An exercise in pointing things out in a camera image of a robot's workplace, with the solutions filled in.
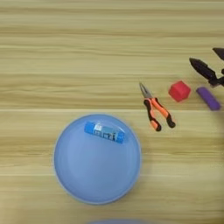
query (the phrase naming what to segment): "purple block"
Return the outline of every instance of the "purple block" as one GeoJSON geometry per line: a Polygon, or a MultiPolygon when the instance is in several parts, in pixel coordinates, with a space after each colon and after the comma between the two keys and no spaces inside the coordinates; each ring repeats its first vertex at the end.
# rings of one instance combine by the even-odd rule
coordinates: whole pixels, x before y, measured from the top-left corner
{"type": "Polygon", "coordinates": [[[196,92],[200,95],[200,97],[205,101],[211,110],[219,110],[221,108],[220,103],[217,102],[214,96],[205,87],[197,88],[196,92]]]}

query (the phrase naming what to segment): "pliers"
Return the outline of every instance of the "pliers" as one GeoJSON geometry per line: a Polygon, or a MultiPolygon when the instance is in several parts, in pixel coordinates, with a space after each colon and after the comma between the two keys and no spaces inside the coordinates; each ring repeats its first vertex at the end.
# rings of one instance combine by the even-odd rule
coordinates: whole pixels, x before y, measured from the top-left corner
{"type": "Polygon", "coordinates": [[[175,122],[172,120],[171,114],[165,109],[159,102],[158,98],[154,98],[151,96],[151,93],[149,90],[140,82],[139,86],[142,90],[143,97],[144,97],[144,105],[148,110],[148,116],[150,119],[151,126],[156,130],[160,131],[162,129],[160,123],[157,121],[157,119],[154,116],[154,112],[152,110],[152,106],[154,106],[166,119],[167,124],[170,128],[174,128],[176,126],[175,122]]]}

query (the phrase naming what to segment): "black tool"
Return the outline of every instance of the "black tool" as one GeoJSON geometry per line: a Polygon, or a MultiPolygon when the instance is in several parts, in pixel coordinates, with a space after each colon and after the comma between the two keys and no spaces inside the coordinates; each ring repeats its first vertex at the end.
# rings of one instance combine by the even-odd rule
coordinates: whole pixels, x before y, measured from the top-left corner
{"type": "MultiPolygon", "coordinates": [[[[214,48],[213,49],[217,55],[224,60],[224,48],[214,48]]],[[[205,62],[200,59],[189,59],[192,67],[201,74],[204,78],[208,80],[211,86],[216,87],[218,85],[222,85],[224,87],[224,77],[217,78],[215,71],[211,69],[205,62]]]]}

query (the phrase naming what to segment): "red cube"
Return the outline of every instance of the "red cube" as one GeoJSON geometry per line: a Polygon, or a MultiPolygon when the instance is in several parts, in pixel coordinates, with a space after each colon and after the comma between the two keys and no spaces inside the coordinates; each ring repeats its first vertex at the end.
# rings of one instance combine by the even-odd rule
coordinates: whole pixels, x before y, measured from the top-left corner
{"type": "Polygon", "coordinates": [[[176,101],[181,102],[188,97],[191,89],[181,80],[171,85],[170,96],[176,101]]]}

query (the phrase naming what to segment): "blue bowl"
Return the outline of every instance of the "blue bowl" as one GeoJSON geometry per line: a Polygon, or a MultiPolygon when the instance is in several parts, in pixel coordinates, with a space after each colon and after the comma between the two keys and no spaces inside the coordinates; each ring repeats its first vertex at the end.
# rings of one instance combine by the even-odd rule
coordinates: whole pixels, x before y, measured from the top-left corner
{"type": "Polygon", "coordinates": [[[119,119],[86,115],[62,131],[53,162],[58,180],[68,193],[82,202],[102,205],[120,199],[136,183],[141,146],[133,130],[119,119]],[[123,143],[84,132],[87,122],[123,131],[123,143]]]}

